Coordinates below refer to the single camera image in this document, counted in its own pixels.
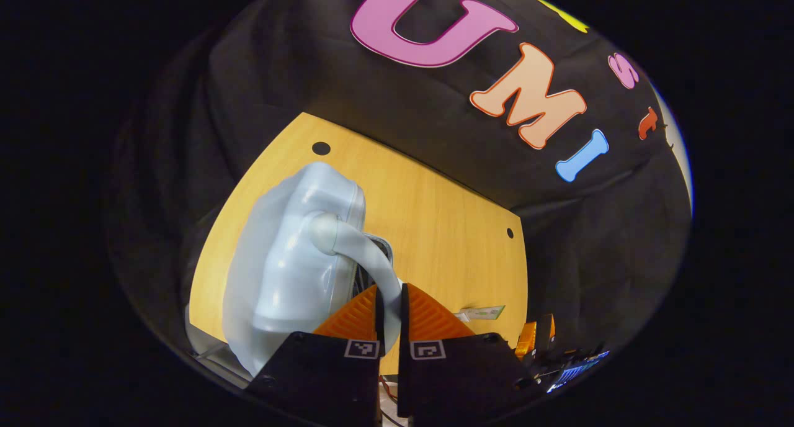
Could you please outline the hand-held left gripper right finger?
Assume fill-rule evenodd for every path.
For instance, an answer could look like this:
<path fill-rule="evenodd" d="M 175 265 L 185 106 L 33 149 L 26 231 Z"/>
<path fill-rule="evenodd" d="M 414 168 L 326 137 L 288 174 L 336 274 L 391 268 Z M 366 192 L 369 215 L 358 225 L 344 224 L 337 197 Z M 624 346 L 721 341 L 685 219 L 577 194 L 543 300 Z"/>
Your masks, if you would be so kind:
<path fill-rule="evenodd" d="M 404 284 L 399 416 L 499 419 L 533 404 L 540 385 L 498 333 L 475 335 L 443 305 Z"/>

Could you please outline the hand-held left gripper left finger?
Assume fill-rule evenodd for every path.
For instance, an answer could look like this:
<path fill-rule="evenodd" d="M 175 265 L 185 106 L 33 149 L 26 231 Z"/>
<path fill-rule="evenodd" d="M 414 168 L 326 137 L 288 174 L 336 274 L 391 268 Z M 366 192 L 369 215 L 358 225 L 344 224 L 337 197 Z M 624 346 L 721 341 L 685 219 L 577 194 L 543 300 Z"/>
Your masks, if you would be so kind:
<path fill-rule="evenodd" d="M 382 427 L 384 317 L 373 285 L 312 333 L 290 333 L 246 395 L 311 427 Z"/>

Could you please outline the white tube with green end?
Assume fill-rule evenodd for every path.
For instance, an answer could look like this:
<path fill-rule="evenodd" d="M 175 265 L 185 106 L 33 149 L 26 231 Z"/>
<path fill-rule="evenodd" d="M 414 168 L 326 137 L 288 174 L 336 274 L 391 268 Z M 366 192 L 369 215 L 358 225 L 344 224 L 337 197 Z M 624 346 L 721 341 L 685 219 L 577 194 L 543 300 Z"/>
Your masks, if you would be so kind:
<path fill-rule="evenodd" d="M 464 323 L 470 323 L 473 320 L 498 320 L 505 307 L 505 305 L 479 308 L 468 307 L 460 309 L 460 311 L 454 313 L 454 316 Z"/>

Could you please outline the light blue suitcase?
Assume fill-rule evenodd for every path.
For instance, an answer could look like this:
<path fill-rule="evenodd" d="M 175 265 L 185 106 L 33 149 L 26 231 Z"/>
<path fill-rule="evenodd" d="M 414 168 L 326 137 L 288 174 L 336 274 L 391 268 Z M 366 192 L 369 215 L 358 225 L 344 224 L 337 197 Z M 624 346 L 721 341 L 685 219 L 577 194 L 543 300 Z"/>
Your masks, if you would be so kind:
<path fill-rule="evenodd" d="M 218 367 L 252 381 L 290 333 L 312 333 L 362 291 L 365 271 L 385 300 L 385 330 L 353 334 L 354 356 L 394 347 L 402 282 L 391 251 L 364 232 L 362 187 L 326 162 L 311 162 L 266 192 L 230 198 L 211 226 L 186 308 L 193 335 L 215 339 Z"/>

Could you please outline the black backdrop cloth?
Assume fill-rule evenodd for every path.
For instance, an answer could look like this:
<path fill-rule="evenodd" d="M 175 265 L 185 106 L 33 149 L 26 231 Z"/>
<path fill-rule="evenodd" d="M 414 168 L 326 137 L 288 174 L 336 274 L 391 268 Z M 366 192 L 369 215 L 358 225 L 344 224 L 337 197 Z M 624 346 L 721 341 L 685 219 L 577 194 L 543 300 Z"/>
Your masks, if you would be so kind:
<path fill-rule="evenodd" d="M 476 0 L 519 26 L 454 64 L 403 65 L 354 39 L 365 0 L 256 0 L 179 50 L 123 125 L 107 196 L 114 271 L 142 319 L 185 348 L 192 260 L 256 155 L 300 111 L 383 142 L 517 214 L 529 231 L 530 313 L 568 343 L 622 349 L 669 291 L 691 227 L 674 119 L 635 61 L 540 0 Z M 395 30 L 416 43 L 464 14 L 419 0 Z M 544 149 L 469 104 L 519 58 L 554 63 L 552 92 L 587 104 Z"/>

